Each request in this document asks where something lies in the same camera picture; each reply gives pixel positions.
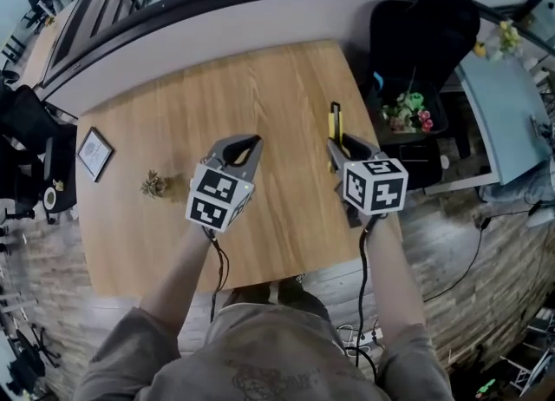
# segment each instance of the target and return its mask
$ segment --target pink flower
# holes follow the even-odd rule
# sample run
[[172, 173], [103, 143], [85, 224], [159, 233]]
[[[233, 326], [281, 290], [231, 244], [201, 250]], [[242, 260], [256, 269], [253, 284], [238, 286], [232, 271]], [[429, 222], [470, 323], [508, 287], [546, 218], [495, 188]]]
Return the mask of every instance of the pink flower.
[[427, 119], [426, 121], [422, 122], [422, 131], [424, 131], [425, 133], [429, 133], [433, 126], [434, 122], [432, 122], [432, 119]]
[[418, 118], [420, 119], [421, 122], [425, 122], [426, 120], [429, 120], [429, 118], [431, 117], [429, 111], [418, 111]]

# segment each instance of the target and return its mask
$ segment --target power strip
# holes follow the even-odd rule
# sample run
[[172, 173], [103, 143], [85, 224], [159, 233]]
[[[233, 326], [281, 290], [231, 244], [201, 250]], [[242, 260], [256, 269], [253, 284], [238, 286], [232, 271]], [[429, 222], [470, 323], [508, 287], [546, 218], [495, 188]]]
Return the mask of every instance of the power strip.
[[[372, 338], [372, 330], [367, 332], [362, 332], [363, 337], [361, 337], [361, 345], [372, 345], [374, 344], [374, 339]], [[381, 328], [375, 329], [375, 339], [379, 341], [383, 338], [383, 333]]]
[[[337, 329], [337, 331], [340, 332], [345, 327], [349, 328], [349, 330], [346, 331], [349, 334], [349, 338], [346, 339], [343, 334], [343, 345], [345, 347], [356, 347], [357, 331], [353, 329], [352, 325], [342, 325]], [[375, 340], [379, 341], [382, 338], [383, 338], [382, 329], [376, 328]], [[363, 346], [363, 345], [369, 348], [374, 348], [374, 346], [377, 346], [376, 343], [374, 342], [374, 339], [372, 338], [372, 330], [368, 330], [367, 332], [362, 333], [360, 346]]]

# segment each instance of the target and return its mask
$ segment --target black cable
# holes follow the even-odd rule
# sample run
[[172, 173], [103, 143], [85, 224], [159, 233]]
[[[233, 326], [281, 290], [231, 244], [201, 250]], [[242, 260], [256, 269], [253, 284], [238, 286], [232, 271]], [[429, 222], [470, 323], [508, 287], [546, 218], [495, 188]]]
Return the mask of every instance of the black cable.
[[366, 288], [366, 282], [368, 281], [368, 261], [366, 259], [366, 238], [368, 237], [369, 233], [372, 233], [374, 226], [378, 219], [381, 219], [381, 216], [373, 215], [370, 216], [370, 220], [366, 224], [366, 227], [362, 230], [361, 237], [358, 239], [358, 250], [361, 254], [361, 262], [362, 262], [362, 284], [361, 284], [361, 291], [358, 294], [358, 334], [356, 335], [356, 357], [355, 357], [355, 365], [358, 367], [358, 352], [360, 352], [360, 345], [361, 345], [361, 336], [362, 336], [362, 329], [364, 327], [364, 313], [362, 312], [362, 298], [364, 297], [364, 289]]
[[[219, 259], [218, 285], [216, 286], [216, 290], [214, 290], [214, 293], [212, 294], [212, 306], [210, 307], [210, 322], [213, 322], [214, 313], [216, 312], [216, 297], [218, 296], [218, 293], [220, 292], [220, 290], [224, 288], [224, 285], [227, 282], [227, 278], [229, 276], [229, 258], [227, 257], [227, 254], [225, 254], [224, 250], [222, 250], [221, 247], [219, 246], [219, 243], [214, 237], [212, 230], [207, 230], [205, 227], [202, 227], [202, 231], [204, 231], [206, 237], [209, 239], [209, 241], [216, 249], [216, 253], [218, 253], [218, 259]], [[227, 262], [227, 273], [225, 274], [225, 279], [224, 279], [224, 258], [225, 258], [225, 261]]]
[[468, 272], [470, 272], [470, 269], [472, 268], [472, 266], [474, 265], [474, 262], [476, 261], [476, 259], [478, 258], [478, 253], [480, 252], [480, 245], [482, 243], [482, 234], [484, 233], [484, 230], [487, 228], [487, 226], [490, 224], [490, 222], [492, 221], [492, 219], [495, 219], [497, 217], [501, 217], [501, 216], [511, 216], [514, 214], [522, 214], [522, 213], [528, 213], [530, 210], [522, 210], [522, 211], [515, 211], [513, 213], [501, 213], [501, 214], [495, 214], [493, 216], [489, 216], [486, 217], [483, 222], [480, 225], [480, 237], [478, 239], [478, 246], [476, 247], [476, 254], [474, 255], [472, 262], [470, 262], [470, 265], [468, 266], [467, 270], [464, 272], [464, 274], [454, 283], [452, 284], [449, 288], [443, 290], [441, 293], [436, 294], [435, 296], [432, 296], [431, 298], [427, 298], [424, 299], [424, 304], [426, 304], [427, 302], [431, 301], [432, 299], [436, 299], [439, 298], [440, 296], [444, 295], [445, 293], [453, 290], [457, 285], [460, 284], [460, 282], [466, 278]]
[[372, 333], [371, 333], [372, 341], [374, 342], [374, 344], [380, 346], [382, 348], [382, 350], [385, 350], [385, 347], [383, 345], [381, 345], [380, 343], [378, 343], [378, 340], [377, 340], [377, 337], [376, 337], [376, 334], [375, 334], [375, 328], [376, 328], [377, 325], [378, 325], [378, 318], [375, 319], [374, 325], [372, 325]]
[[370, 365], [372, 366], [372, 372], [374, 373], [374, 381], [377, 380], [378, 378], [378, 372], [375, 369], [375, 365], [374, 365], [374, 361], [372, 361], [372, 358], [368, 355], [368, 353], [363, 352], [362, 350], [356, 348], [356, 347], [345, 347], [345, 350], [354, 350], [356, 352], [356, 356], [358, 356], [358, 353], [361, 353], [370, 363]]
[[472, 262], [470, 262], [470, 265], [468, 266], [467, 270], [464, 272], [464, 274], [462, 276], [460, 276], [460, 278], [454, 283], [452, 284], [449, 288], [446, 288], [445, 290], [443, 290], [443, 292], [436, 294], [435, 296], [432, 296], [431, 298], [428, 299], [424, 299], [424, 304], [426, 304], [427, 302], [431, 301], [432, 299], [436, 299], [439, 298], [441, 295], [453, 290], [463, 279], [466, 278], [468, 272], [470, 271], [470, 269], [472, 268], [472, 266], [474, 265], [474, 262], [476, 261], [476, 258], [478, 258], [478, 253], [480, 252], [480, 244], [482, 243], [482, 234], [484, 233], [484, 228], [480, 229], [480, 238], [478, 239], [478, 247], [476, 248], [476, 254], [474, 255]]

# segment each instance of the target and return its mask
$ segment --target person's arm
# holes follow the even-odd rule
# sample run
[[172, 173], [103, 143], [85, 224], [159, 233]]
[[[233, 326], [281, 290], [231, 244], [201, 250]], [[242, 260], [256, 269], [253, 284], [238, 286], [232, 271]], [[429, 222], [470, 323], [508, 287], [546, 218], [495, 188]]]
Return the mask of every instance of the person's arm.
[[392, 399], [453, 401], [426, 329], [420, 289], [390, 223], [377, 222], [366, 252], [386, 346], [376, 382]]
[[210, 239], [202, 226], [190, 224], [178, 247], [178, 259], [170, 273], [139, 304], [139, 308], [159, 320], [177, 336], [185, 323], [200, 272], [205, 264]]
[[75, 401], [132, 400], [160, 369], [178, 359], [185, 322], [211, 242], [190, 224], [168, 275], [113, 329], [91, 360]]
[[425, 325], [420, 288], [392, 224], [379, 220], [366, 241], [383, 340], [390, 345], [412, 325]]

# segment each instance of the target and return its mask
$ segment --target small succulent plant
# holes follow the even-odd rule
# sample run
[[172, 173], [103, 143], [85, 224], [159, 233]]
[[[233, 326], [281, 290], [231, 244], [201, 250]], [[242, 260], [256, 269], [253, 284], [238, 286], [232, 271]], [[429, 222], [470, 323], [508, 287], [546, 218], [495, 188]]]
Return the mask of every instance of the small succulent plant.
[[163, 197], [164, 191], [166, 191], [167, 182], [163, 177], [158, 176], [158, 173], [153, 169], [148, 170], [148, 178], [142, 182], [140, 186], [140, 191], [152, 197], [153, 199], [157, 197]]

